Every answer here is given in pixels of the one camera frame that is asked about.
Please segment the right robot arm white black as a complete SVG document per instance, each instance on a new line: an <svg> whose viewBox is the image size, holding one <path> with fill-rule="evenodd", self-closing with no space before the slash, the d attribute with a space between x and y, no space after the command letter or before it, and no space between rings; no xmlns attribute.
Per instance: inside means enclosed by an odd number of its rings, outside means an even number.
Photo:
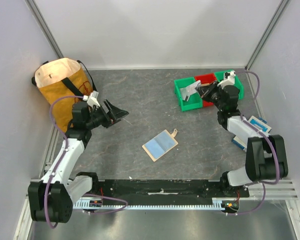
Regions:
<svg viewBox="0 0 300 240"><path fill-rule="evenodd" d="M281 135L270 135L252 125L238 109L239 89L217 82L197 86L195 90L206 102L218 109L218 123L246 144L244 167L225 173L219 191L232 196L237 186L256 182L275 185L289 173L285 142Z"/></svg>

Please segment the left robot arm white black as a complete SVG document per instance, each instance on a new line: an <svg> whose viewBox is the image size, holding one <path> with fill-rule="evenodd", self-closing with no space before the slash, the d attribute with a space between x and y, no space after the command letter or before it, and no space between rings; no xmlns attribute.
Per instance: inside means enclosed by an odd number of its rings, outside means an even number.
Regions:
<svg viewBox="0 0 300 240"><path fill-rule="evenodd" d="M76 162L86 149L92 130L109 128L125 118L129 112L104 100L83 100L73 104L68 128L56 159L46 174L28 186L30 215L33 221L46 222L52 228L67 223L74 204L84 195L96 196L100 192L95 172L79 172L73 180L70 175Z"/></svg>

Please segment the silver card in bin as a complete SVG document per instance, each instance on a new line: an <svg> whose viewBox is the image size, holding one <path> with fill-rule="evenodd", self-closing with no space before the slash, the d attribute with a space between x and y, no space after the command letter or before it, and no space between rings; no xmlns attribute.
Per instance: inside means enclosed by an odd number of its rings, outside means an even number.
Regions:
<svg viewBox="0 0 300 240"><path fill-rule="evenodd" d="M179 91L180 91L180 95L181 95L182 99L183 99L183 95L189 94L186 87L180 88Z"/></svg>

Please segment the red plastic bin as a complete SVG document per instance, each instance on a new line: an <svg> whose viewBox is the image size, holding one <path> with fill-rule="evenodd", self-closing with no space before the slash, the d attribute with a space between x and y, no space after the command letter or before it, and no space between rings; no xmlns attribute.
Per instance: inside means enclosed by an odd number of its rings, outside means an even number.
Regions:
<svg viewBox="0 0 300 240"><path fill-rule="evenodd" d="M203 75L197 75L194 77L196 81L200 81L201 84L211 84L213 83L217 78L214 75L214 73L208 73ZM213 106L214 104L212 102L207 102L205 100L202 101L202 105L204 108Z"/></svg>

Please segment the left green plastic bin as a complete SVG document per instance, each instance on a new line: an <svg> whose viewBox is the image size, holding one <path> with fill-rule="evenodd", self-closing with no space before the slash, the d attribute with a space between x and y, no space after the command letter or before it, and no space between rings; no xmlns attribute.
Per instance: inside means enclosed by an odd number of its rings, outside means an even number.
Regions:
<svg viewBox="0 0 300 240"><path fill-rule="evenodd" d="M196 91L189 97L188 101L184 101L182 99L180 89L185 88L190 84L193 84L194 82L194 77L174 80L174 93L176 95L177 103L180 106L182 112L200 109L203 107L203 100L200 98L200 95Z"/></svg>

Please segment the green plastic bin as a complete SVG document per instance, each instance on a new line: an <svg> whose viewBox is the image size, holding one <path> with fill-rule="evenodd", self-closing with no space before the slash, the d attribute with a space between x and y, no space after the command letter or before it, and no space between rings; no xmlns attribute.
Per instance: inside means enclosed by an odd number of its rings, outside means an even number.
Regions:
<svg viewBox="0 0 300 240"><path fill-rule="evenodd" d="M180 89L185 88L190 84L193 84L194 82L194 77L174 80L174 93L176 95L177 103L180 106L182 112L200 109L203 107L203 100L200 98L200 95L196 91L189 97L188 101L184 101L182 99Z"/></svg>
<svg viewBox="0 0 300 240"><path fill-rule="evenodd" d="M217 71L217 72L214 72L214 75L215 75L217 81L221 82L224 80L224 73L230 72L230 71L232 71L232 69L224 70L224 71ZM243 86L241 80L239 79L239 77L237 75L234 77L234 86L237 89L239 89L238 99L242 100L245 96L245 89L244 89L244 86Z"/></svg>

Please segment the right green plastic bin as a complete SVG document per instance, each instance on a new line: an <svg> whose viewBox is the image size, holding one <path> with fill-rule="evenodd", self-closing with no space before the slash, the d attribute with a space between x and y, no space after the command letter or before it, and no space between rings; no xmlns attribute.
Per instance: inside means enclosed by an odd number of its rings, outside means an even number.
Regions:
<svg viewBox="0 0 300 240"><path fill-rule="evenodd" d="M224 73L230 72L230 71L232 71L232 69L224 70L224 71L217 71L217 72L214 72L214 75L215 75L217 81L221 82L224 80ZM245 96L245 89L244 89L244 86L243 86L241 80L239 79L239 77L237 75L234 77L234 86L237 89L239 89L238 99L242 100Z"/></svg>

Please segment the yellow paper tote bag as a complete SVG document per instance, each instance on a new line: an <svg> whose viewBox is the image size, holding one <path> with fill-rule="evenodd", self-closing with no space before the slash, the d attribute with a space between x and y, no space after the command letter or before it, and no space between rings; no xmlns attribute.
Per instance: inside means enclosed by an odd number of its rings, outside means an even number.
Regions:
<svg viewBox="0 0 300 240"><path fill-rule="evenodd" d="M72 119L73 104L80 102L80 97L97 90L86 69L82 61L64 57L44 62L31 79L53 106L51 114L62 132L67 131Z"/></svg>

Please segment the blue razor package box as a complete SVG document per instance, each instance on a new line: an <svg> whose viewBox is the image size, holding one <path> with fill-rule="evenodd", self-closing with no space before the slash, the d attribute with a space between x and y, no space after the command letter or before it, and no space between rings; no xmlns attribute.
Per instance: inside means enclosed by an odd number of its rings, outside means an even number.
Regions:
<svg viewBox="0 0 300 240"><path fill-rule="evenodd" d="M263 132L269 134L270 131L272 130L272 128L267 125L267 123L265 121L263 121L262 118L257 118L255 116L251 116L248 120L248 122L256 127L258 130L262 130ZM248 135L246 134L246 138L245 140L242 140L240 138L241 135L236 135L233 139L232 139L232 143L235 144L237 147L239 147L241 150L243 150L244 152L247 151L247 142L248 142Z"/></svg>

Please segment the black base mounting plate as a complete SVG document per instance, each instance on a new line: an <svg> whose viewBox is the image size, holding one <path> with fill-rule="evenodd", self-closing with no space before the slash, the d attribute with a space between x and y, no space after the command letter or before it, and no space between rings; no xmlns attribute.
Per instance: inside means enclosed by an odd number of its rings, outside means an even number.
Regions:
<svg viewBox="0 0 300 240"><path fill-rule="evenodd" d="M128 204L210 204L213 198L248 198L242 186L223 186L206 179L106 179L92 186L91 194L125 200Z"/></svg>

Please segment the aluminium frame profile rail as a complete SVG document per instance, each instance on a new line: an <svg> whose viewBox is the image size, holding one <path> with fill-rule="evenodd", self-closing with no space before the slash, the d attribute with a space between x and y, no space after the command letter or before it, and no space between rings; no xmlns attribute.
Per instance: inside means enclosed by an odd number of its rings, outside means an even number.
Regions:
<svg viewBox="0 0 300 240"><path fill-rule="evenodd" d="M222 181L220 181L220 182L223 183L223 186L229 187L224 182L222 182ZM280 181L277 185L267 184L265 186L261 186L260 184L257 183L255 185L249 185L249 186L244 185L244 186L239 186L239 187L243 187L245 190L249 191L249 197L245 197L245 198L239 197L239 196L237 197L237 198L242 198L242 199L247 199L247 198L261 199L263 195L265 195L267 198L273 199L273 200L281 200L284 198L296 197L296 193L295 193L293 184L288 180ZM92 194L92 193L85 194L81 198L93 198L93 199L100 200L100 201L105 200L106 204L122 204L122 202L125 201L125 200L114 198L114 197L103 196L102 194ZM234 200L234 198L213 198L213 199Z"/></svg>

